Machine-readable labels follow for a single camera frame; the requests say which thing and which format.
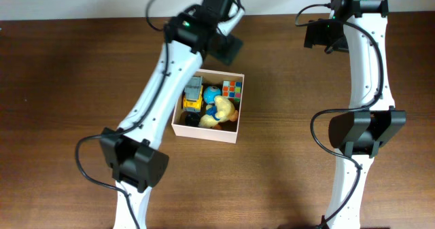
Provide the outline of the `colourful puzzle cube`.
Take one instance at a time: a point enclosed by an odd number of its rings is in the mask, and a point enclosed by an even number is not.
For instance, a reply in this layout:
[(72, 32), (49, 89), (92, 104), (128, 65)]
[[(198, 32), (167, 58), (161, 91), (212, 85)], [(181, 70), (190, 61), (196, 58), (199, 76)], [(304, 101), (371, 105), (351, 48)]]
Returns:
[(233, 103), (240, 103), (242, 97), (242, 82), (223, 81), (222, 96)]

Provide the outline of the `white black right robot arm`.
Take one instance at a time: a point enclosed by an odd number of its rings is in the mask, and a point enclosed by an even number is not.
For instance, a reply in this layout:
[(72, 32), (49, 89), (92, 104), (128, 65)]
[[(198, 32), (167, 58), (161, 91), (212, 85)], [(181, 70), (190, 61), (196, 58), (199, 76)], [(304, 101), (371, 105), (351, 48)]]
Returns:
[(375, 156), (406, 123), (396, 109), (387, 76), (385, 36), (388, 0), (330, 0), (327, 19), (311, 20), (305, 47), (347, 52), (351, 67), (351, 98), (346, 109), (331, 109), (331, 146), (335, 156), (330, 204), (319, 228), (360, 228), (364, 186)]

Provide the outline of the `beige cardboard box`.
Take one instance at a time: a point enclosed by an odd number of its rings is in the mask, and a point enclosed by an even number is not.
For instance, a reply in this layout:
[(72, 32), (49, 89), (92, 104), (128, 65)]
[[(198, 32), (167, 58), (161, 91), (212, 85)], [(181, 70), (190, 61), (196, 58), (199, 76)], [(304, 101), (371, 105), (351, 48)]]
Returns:
[[(241, 82), (241, 94), (243, 95), (245, 81), (245, 76), (243, 74), (199, 69), (194, 76), (202, 76), (204, 85), (218, 86), (221, 85), (224, 80)], [(178, 98), (174, 106), (173, 115), (171, 117), (171, 126), (176, 136), (206, 139), (210, 141), (221, 141), (226, 143), (237, 142), (237, 136), (241, 122), (240, 120), (237, 120), (236, 122), (227, 121), (221, 124), (222, 130), (186, 126), (184, 124), (185, 114), (183, 113), (181, 104), (182, 96)]]

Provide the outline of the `blue ball toy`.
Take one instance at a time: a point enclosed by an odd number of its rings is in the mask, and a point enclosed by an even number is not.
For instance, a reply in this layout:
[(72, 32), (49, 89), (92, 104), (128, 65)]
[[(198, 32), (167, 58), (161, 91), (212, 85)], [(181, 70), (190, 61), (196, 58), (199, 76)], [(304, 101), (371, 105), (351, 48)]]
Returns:
[(217, 86), (209, 86), (205, 89), (203, 93), (203, 100), (208, 105), (212, 105), (215, 103), (215, 97), (221, 96), (222, 91)]

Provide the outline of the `black round lid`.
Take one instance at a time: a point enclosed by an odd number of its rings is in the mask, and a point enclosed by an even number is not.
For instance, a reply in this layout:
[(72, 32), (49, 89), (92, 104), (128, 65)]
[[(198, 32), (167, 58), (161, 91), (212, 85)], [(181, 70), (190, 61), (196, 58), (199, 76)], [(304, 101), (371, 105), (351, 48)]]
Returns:
[(185, 125), (190, 127), (198, 127), (201, 117), (198, 113), (190, 112), (185, 116)]

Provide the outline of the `yellow grey toy truck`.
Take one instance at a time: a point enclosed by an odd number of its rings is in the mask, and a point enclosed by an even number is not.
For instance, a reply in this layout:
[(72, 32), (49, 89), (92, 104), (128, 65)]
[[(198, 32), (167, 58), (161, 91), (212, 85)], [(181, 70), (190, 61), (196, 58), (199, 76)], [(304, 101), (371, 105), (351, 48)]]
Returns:
[(203, 77), (194, 76), (186, 84), (182, 101), (184, 111), (199, 113), (203, 105)]

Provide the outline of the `yellow plush duck toy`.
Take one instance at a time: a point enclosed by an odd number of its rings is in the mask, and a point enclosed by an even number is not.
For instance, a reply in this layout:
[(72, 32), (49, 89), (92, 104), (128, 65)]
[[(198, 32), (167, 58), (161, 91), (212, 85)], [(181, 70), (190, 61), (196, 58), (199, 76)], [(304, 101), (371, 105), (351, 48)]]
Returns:
[(213, 105), (206, 106), (205, 115), (200, 119), (200, 128), (221, 129), (220, 123), (231, 121), (236, 122), (239, 118), (239, 111), (234, 104), (224, 96), (216, 96)]

